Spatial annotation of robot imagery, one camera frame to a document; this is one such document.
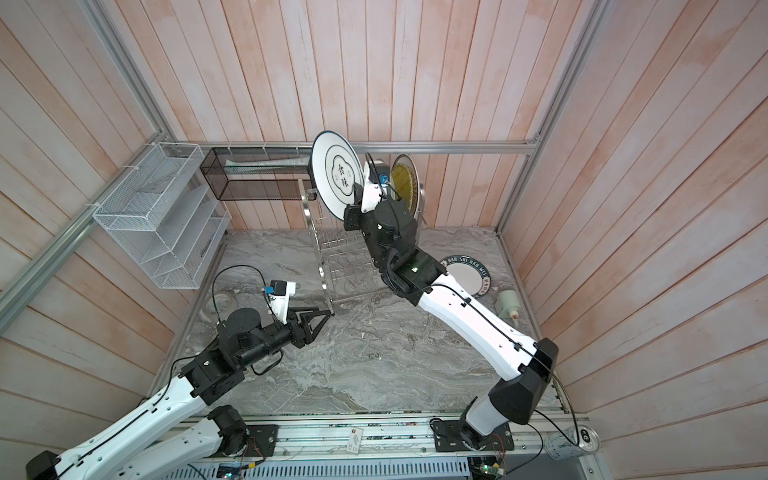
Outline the yellow woven plate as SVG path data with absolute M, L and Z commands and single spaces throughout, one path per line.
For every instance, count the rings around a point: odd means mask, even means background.
M 418 181 L 411 166 L 398 163 L 391 169 L 390 183 L 398 200 L 403 200 L 408 210 L 416 211 L 418 203 Z

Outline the large orange sunburst plate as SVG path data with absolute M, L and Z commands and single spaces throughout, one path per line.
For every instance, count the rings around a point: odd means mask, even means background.
M 417 226 L 422 223 L 424 188 L 418 170 L 407 154 L 400 154 L 390 169 L 389 181 L 396 197 L 403 200 Z

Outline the white plate with cloud outline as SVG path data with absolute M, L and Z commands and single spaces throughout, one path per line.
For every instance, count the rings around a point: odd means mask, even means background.
M 313 142 L 309 168 L 326 209 L 343 220 L 346 207 L 361 201 L 364 185 L 361 162 L 353 147 L 337 132 L 322 131 Z

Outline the green rim white plate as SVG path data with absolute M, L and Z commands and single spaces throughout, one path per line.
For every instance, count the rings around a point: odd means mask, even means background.
M 492 277 L 487 267 L 468 255 L 450 255 L 441 260 L 442 265 L 472 296 L 484 296 L 490 289 Z

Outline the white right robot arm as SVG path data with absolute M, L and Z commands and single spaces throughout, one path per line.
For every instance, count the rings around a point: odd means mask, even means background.
M 344 228 L 361 232 L 383 282 L 397 296 L 443 321 L 475 348 L 500 380 L 467 406 L 456 427 L 477 449 L 510 422 L 530 421 L 559 354 L 547 338 L 536 340 L 514 329 L 473 298 L 436 258 L 416 245 L 416 220 L 401 201 L 383 200 L 365 212 L 343 209 Z

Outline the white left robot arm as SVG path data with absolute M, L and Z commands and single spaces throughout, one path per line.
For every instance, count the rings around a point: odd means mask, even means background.
M 254 363 L 289 344 L 314 342 L 331 316 L 296 307 L 285 322 L 262 326 L 257 310 L 234 311 L 157 394 L 81 444 L 36 455 L 26 465 L 27 478 L 157 478 L 196 458 L 247 452 L 253 446 L 247 424 L 234 407 L 216 401 L 243 382 Z

